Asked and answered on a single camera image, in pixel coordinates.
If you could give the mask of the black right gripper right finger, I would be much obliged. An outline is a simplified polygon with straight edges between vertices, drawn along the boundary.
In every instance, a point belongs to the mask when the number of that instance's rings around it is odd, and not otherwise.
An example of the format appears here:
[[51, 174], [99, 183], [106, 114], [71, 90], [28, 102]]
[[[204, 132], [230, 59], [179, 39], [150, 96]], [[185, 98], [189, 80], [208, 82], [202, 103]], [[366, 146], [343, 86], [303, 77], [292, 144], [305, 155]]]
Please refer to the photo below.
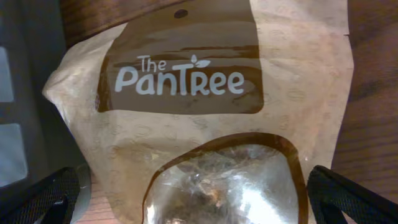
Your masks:
[[397, 204], [327, 169], [315, 166], [307, 182], [317, 223], [397, 224]]

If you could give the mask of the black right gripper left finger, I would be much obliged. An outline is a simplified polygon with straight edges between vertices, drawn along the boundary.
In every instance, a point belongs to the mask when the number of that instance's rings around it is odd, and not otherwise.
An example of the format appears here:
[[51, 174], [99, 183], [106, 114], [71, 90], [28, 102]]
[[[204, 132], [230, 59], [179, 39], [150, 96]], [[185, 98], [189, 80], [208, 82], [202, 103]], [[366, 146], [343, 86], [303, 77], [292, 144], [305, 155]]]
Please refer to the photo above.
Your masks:
[[1, 223], [70, 224], [80, 193], [78, 174], [64, 167], [1, 202]]

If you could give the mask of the beige Pantree snack bag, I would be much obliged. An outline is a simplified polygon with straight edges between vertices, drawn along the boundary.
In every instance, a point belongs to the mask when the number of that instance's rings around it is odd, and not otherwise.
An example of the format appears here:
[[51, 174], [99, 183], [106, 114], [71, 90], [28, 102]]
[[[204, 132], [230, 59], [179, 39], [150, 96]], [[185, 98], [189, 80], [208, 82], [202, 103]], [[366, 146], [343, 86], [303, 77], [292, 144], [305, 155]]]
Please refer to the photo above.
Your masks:
[[346, 0], [157, 3], [74, 45], [43, 93], [121, 223], [314, 223], [348, 32]]

